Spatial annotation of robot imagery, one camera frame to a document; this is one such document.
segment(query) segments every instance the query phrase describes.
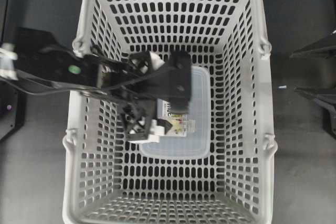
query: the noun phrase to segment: screw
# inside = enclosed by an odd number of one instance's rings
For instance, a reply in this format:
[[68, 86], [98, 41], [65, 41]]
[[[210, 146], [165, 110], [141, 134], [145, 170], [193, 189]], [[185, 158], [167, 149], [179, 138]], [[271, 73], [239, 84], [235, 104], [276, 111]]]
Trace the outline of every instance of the screw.
[[181, 85], [178, 85], [176, 88], [177, 88], [177, 90], [179, 90], [179, 92], [183, 92], [184, 91], [184, 87], [182, 87]]

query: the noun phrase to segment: gray plastic basket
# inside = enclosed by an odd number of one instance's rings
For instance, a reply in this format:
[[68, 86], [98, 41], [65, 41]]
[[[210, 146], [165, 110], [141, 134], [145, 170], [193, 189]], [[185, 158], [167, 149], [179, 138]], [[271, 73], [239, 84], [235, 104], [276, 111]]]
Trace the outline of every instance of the gray plastic basket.
[[115, 104], [70, 94], [65, 223], [270, 223], [274, 140], [262, 0], [83, 0], [74, 50], [190, 52], [211, 79], [210, 152], [145, 157]]

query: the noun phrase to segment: black cable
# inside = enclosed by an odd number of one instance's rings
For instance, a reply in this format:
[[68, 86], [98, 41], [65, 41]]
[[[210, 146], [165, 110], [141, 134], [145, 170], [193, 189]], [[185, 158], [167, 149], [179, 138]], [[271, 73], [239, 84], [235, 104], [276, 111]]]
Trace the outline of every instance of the black cable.
[[7, 84], [9, 84], [11, 86], [13, 86], [17, 90], [19, 90], [21, 92], [24, 92], [26, 94], [30, 94], [30, 95], [49, 95], [49, 94], [55, 94], [55, 93], [68, 92], [68, 91], [71, 91], [71, 90], [74, 90], [74, 91], [87, 91], [87, 89], [78, 89], [78, 88], [70, 89], [70, 88], [64, 88], [64, 89], [55, 89], [55, 90], [48, 90], [48, 91], [41, 91], [41, 92], [33, 92], [33, 91], [26, 90], [25, 88], [23, 88], [23, 87], [15, 84], [14, 82], [9, 81], [9, 80], [7, 80], [5, 78], [0, 77], [0, 80], [6, 82]]

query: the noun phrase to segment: plastic container lid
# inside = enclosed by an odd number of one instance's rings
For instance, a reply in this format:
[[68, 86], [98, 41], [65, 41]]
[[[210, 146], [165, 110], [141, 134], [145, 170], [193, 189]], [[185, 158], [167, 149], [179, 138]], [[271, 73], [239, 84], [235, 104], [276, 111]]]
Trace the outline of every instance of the plastic container lid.
[[210, 150], [211, 92], [210, 75], [206, 68], [192, 67], [192, 98], [187, 120], [195, 120], [195, 131], [187, 136], [163, 136], [159, 143], [145, 143], [140, 152], [148, 157], [194, 159], [205, 157]]

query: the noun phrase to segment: black metal stand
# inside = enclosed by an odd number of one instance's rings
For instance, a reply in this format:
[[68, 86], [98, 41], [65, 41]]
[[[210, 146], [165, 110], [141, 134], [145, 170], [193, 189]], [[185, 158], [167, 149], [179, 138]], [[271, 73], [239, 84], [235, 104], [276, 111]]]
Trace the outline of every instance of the black metal stand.
[[[323, 58], [336, 56], [336, 34], [331, 34], [317, 42], [301, 48], [291, 55], [292, 58]], [[326, 109], [330, 115], [332, 136], [336, 138], [336, 89], [296, 88], [295, 91]]]
[[23, 125], [24, 114], [25, 95], [0, 81], [0, 141]]

